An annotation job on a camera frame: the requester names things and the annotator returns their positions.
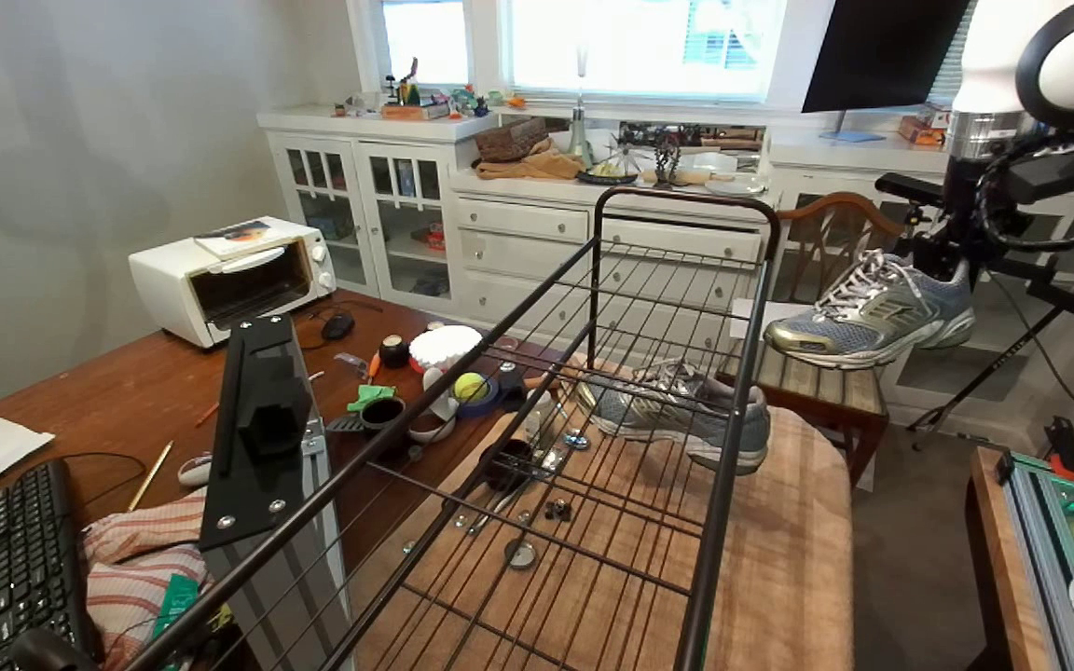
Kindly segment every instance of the sneaker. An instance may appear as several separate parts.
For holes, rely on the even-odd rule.
[[[652,364],[631,386],[584,381],[577,394],[599,425],[626,440],[686,440],[686,454],[701,467],[721,467],[721,454],[738,447],[738,474],[763,461],[768,406],[756,382],[741,415],[729,382],[686,363]]]
[[[972,331],[968,268],[931,281],[896,253],[861,253],[811,309],[768,323],[768,341],[792,358],[870,368],[907,346],[949,346]]]

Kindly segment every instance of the cloth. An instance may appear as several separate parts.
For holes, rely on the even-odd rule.
[[[89,568],[89,620],[100,631],[103,664],[125,666],[134,652],[153,636],[163,590],[173,573],[204,582],[204,558],[192,543],[161,548],[134,555],[131,561],[94,561]]]
[[[84,558],[124,561],[153,548],[197,539],[200,515],[204,515],[204,489],[163,505],[107,515],[84,527]]]
[[[100,631],[103,664],[125,666],[153,636],[173,573],[204,582],[200,535],[204,489],[163,505],[107,515],[84,527],[84,606]]]

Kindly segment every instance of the green ball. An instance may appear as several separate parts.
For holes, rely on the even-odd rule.
[[[458,381],[456,381],[456,397],[458,404],[471,404],[475,394],[482,394],[486,392],[486,375],[482,374],[461,374]]]

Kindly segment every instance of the shoe lace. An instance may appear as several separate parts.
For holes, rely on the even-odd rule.
[[[692,397],[701,386],[701,374],[686,363],[671,363],[671,364],[647,364],[639,375],[640,386],[660,392],[660,394],[677,394],[677,397]]]
[[[865,249],[816,302],[826,320],[851,320],[902,276],[900,257]]]

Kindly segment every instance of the wooden chair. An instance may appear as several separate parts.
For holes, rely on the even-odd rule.
[[[788,246],[773,302],[803,304],[816,302],[861,249],[892,246],[907,230],[870,197],[846,190],[788,208],[780,220],[788,223]],[[808,425],[840,431],[836,445],[846,454],[851,479],[861,479],[889,431],[876,368],[824,368],[763,346],[756,382],[768,404],[792,406]]]

